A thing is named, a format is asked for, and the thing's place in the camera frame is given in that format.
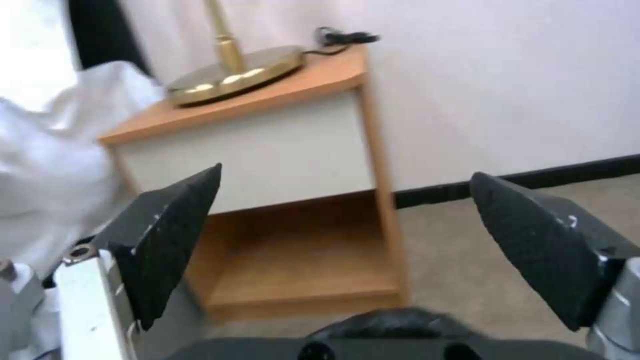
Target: white wall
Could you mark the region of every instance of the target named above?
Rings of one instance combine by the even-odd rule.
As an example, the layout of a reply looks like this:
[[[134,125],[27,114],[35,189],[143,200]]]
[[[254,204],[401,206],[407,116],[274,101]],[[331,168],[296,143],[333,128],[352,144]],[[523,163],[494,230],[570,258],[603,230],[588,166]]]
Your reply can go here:
[[[123,3],[163,81],[214,61],[202,0]],[[396,190],[640,153],[638,0],[223,4],[249,51],[312,46],[322,25],[382,35],[370,49]]]

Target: brass lamp base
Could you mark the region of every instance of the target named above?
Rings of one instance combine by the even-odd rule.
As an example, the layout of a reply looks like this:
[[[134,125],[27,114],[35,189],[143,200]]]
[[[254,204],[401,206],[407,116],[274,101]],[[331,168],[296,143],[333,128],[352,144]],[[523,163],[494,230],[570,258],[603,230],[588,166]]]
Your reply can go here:
[[[178,106],[199,105],[241,95],[268,85],[305,64],[298,46],[283,46],[244,56],[246,71],[230,74],[223,64],[198,69],[169,84],[169,99]]]

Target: wooden top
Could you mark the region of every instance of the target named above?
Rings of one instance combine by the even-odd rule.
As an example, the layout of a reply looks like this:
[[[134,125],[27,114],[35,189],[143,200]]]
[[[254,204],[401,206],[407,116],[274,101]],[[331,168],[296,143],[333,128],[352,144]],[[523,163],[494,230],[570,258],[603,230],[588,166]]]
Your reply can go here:
[[[102,136],[100,141],[104,145],[130,142],[342,92],[361,85],[366,72],[364,45],[335,56],[307,56],[307,64],[297,73],[238,97],[193,108],[176,108],[163,100]]]

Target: black baseboard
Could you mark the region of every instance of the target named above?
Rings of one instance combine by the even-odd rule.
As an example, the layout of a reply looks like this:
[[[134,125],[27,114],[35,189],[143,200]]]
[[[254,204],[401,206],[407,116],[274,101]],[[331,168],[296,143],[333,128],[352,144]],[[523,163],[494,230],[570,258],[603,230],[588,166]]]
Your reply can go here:
[[[526,188],[537,189],[638,173],[640,173],[640,154],[522,172],[520,174],[501,176],[501,178]],[[469,182],[463,181],[461,183],[403,190],[396,192],[395,196],[396,208],[403,209],[423,204],[466,199],[471,194],[469,192]]]

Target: lamp stem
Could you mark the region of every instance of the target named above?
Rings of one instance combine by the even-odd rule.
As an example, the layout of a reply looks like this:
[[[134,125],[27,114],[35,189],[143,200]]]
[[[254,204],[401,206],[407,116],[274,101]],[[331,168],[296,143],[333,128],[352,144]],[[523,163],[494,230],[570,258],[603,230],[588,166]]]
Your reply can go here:
[[[216,31],[218,56],[229,74],[243,74],[247,71],[244,56],[235,38],[229,31],[222,7],[218,0],[205,0],[209,16]]]

